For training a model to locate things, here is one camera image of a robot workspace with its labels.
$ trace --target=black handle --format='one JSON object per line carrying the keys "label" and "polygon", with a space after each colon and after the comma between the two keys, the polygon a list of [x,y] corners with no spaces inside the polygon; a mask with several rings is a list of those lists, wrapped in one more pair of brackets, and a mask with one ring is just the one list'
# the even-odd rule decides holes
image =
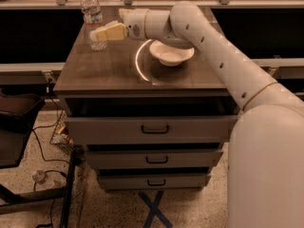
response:
{"label": "black handle", "polygon": [[166,157],[164,157],[164,161],[151,161],[151,160],[149,160],[149,157],[146,157],[145,158],[145,161],[147,162],[147,163],[151,163],[151,164],[155,164],[155,163],[168,163],[168,157],[166,156]]}
{"label": "black handle", "polygon": [[148,129],[142,125],[142,133],[144,134],[167,134],[169,132],[169,125],[166,125],[164,129]]}
{"label": "black handle", "polygon": [[161,183],[151,183],[150,180],[147,181],[148,186],[165,186],[165,179]]}

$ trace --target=white bowl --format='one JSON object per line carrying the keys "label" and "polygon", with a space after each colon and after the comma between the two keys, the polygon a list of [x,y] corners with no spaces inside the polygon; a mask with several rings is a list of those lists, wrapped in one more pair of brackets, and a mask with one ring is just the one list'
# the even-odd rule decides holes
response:
{"label": "white bowl", "polygon": [[194,49],[179,49],[167,46],[160,41],[155,41],[150,46],[150,52],[163,65],[174,67],[190,59],[194,54]]}

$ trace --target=concrete floor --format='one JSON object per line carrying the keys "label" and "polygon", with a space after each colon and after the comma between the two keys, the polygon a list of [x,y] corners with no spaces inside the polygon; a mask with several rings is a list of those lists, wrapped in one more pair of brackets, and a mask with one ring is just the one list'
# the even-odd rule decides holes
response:
{"label": "concrete floor", "polygon": [[[35,126],[51,125],[57,119],[52,101],[40,111]],[[60,147],[50,144],[54,127],[38,128],[36,133],[47,160],[69,160]],[[75,170],[68,227],[79,228],[224,228],[227,227],[227,152],[212,171],[212,178],[202,190],[136,190],[106,192],[100,189],[94,171],[84,160]],[[44,161],[32,134],[25,156],[17,168],[0,170],[0,183],[14,193],[32,192],[35,170],[67,172],[63,161]],[[58,173],[50,176],[65,185]],[[0,210],[0,227],[34,228],[39,224],[59,227],[62,199],[15,205]]]}

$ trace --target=power outlet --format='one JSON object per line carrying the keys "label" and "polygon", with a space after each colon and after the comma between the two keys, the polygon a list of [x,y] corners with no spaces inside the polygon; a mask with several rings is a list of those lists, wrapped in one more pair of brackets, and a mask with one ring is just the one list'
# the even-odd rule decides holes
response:
{"label": "power outlet", "polygon": [[43,75],[45,76],[45,79],[48,84],[55,84],[56,78],[54,76],[54,73],[52,71],[42,71]]}

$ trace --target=drawer front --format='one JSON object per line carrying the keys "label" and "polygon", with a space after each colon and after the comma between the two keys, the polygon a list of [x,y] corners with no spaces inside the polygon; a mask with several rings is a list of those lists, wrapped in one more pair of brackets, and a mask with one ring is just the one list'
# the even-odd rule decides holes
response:
{"label": "drawer front", "polygon": [[164,189],[164,188],[202,188],[209,181],[209,175],[155,175],[155,176],[114,176],[97,177],[100,187],[105,190],[126,189]]}
{"label": "drawer front", "polygon": [[93,169],[209,167],[211,171],[221,155],[221,149],[94,151],[86,152],[85,159]]}
{"label": "drawer front", "polygon": [[222,143],[236,116],[171,118],[67,118],[76,144]]}

